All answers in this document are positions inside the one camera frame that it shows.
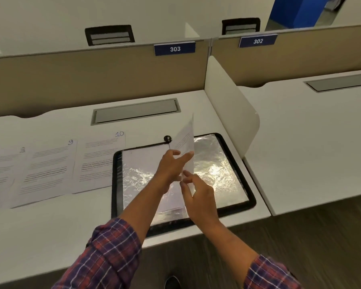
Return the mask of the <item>black display folder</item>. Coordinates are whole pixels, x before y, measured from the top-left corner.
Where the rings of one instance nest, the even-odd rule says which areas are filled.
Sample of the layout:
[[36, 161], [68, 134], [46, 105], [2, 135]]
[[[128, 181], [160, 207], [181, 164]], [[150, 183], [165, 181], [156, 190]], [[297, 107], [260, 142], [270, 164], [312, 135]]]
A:
[[[221, 134], [215, 132], [195, 136], [194, 148], [194, 173], [213, 187], [217, 212], [220, 218], [255, 207], [255, 196]], [[117, 214], [117, 183], [115, 178], [119, 165], [117, 160], [122, 151], [117, 151], [113, 157], [111, 218], [120, 216], [120, 214]], [[150, 226], [147, 237], [170, 233], [193, 225], [193, 221], [188, 217]]]

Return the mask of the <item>white sheet in plastic sleeve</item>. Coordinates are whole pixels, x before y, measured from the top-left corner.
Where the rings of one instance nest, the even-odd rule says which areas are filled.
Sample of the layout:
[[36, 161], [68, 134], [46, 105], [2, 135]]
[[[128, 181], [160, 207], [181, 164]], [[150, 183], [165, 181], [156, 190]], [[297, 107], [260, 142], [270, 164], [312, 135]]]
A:
[[[169, 149], [168, 144], [143, 146], [123, 150], [118, 157], [116, 176], [117, 214], [119, 215], [153, 178], [163, 155]], [[153, 218], [151, 226], [186, 219], [187, 211], [179, 181], [169, 186]]]

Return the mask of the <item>person's right hand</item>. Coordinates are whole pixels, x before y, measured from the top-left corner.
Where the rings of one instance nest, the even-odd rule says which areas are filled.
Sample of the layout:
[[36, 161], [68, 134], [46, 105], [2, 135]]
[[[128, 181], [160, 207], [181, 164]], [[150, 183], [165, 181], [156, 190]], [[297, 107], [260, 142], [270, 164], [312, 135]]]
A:
[[183, 181], [193, 184], [195, 192], [193, 203], [185, 205], [189, 218], [206, 235], [219, 226], [220, 220], [217, 213], [214, 189], [202, 180], [197, 174], [183, 171]]

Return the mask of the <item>white side divider panel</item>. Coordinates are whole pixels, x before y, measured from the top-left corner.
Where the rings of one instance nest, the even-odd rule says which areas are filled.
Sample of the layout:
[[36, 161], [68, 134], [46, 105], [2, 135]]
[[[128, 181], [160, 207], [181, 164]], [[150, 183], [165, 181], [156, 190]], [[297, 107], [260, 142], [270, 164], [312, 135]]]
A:
[[207, 61], [204, 91], [241, 159], [260, 128], [260, 116], [215, 57]]

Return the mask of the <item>person's left hand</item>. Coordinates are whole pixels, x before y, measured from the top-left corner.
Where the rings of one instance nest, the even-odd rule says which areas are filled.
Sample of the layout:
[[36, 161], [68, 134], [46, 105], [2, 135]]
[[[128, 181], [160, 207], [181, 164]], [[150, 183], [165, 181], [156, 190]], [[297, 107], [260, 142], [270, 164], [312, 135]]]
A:
[[159, 185], [163, 194], [167, 193], [173, 182], [183, 179], [184, 165], [188, 160], [193, 158], [193, 156], [194, 152], [192, 151], [179, 158], [175, 158], [175, 156], [167, 157], [166, 153], [163, 155], [153, 177], [154, 182]]

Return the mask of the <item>person's left forearm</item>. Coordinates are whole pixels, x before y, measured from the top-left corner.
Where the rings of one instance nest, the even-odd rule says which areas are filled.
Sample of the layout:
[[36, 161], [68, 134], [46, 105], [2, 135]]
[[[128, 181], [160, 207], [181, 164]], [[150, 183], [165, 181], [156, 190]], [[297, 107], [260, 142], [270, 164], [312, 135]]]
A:
[[147, 232], [142, 230], [148, 211], [158, 208], [157, 201], [167, 193], [170, 184], [153, 179], [138, 194], [143, 207], [96, 227], [84, 251], [51, 289], [128, 289], [139, 266], [142, 243]]

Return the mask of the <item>blue cabinet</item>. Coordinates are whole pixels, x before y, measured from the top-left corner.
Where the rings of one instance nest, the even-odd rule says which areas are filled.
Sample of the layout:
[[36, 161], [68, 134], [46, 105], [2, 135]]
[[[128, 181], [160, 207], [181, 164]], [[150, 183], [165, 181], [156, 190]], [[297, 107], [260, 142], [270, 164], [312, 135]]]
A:
[[313, 27], [329, 0], [275, 0], [270, 19], [286, 28]]

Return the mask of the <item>person's right forearm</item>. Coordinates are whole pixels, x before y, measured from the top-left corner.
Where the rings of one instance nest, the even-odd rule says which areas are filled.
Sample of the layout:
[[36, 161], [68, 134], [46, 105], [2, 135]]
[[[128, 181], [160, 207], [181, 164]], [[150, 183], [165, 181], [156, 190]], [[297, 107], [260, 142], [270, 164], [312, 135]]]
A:
[[282, 263], [255, 252], [220, 221], [198, 225], [243, 289], [303, 289]]

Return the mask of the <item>white printed paper sheet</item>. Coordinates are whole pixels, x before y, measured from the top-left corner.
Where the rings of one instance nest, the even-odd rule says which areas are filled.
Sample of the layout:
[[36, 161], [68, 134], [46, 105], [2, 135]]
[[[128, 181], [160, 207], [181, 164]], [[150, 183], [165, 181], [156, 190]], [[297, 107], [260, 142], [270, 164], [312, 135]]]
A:
[[112, 184], [114, 154], [125, 148], [125, 132], [79, 141], [73, 170], [71, 192], [83, 193]]
[[9, 203], [11, 187], [25, 158], [24, 146], [0, 147], [0, 209]]
[[[172, 150], [180, 151], [180, 155], [175, 156], [175, 158], [179, 158], [186, 153], [194, 152], [194, 113], [192, 114], [188, 123], [178, 132], [178, 134], [172, 138], [172, 141], [169, 143], [169, 148]], [[183, 171], [186, 170], [191, 174], [194, 174], [194, 157], [185, 163]], [[193, 184], [188, 184], [188, 187], [192, 193], [195, 192], [195, 188]]]
[[26, 158], [25, 168], [15, 180], [10, 208], [67, 194], [77, 151], [77, 140], [38, 142]]

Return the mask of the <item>blue desk number sign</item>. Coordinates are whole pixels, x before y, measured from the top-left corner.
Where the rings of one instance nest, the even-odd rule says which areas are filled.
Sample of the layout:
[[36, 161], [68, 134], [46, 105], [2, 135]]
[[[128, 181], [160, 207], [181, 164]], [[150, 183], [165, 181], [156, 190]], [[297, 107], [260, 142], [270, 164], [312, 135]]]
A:
[[278, 34], [262, 34], [262, 35], [250, 35], [241, 37], [239, 42], [239, 48], [248, 47], [261, 47], [273, 45], [278, 37]]
[[195, 53], [195, 51], [195, 41], [154, 44], [154, 54], [156, 57]]

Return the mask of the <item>person's black shoe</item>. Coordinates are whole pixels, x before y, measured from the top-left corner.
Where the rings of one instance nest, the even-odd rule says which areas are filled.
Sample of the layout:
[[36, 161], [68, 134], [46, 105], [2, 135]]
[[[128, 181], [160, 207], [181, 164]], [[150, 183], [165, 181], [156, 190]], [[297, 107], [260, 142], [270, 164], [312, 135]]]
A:
[[169, 276], [164, 283], [164, 289], [182, 289], [182, 286], [176, 276]]

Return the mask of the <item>beige desk partition panel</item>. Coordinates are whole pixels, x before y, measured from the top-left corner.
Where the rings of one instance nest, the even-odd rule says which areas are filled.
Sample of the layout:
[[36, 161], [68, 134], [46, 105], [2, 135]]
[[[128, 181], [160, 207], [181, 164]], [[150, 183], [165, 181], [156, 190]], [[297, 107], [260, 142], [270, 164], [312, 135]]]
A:
[[241, 37], [216, 38], [211, 55], [236, 85], [361, 70], [361, 24], [272, 32], [272, 45], [240, 48]]
[[0, 117], [204, 88], [210, 40], [194, 53], [155, 56], [154, 45], [0, 57]]

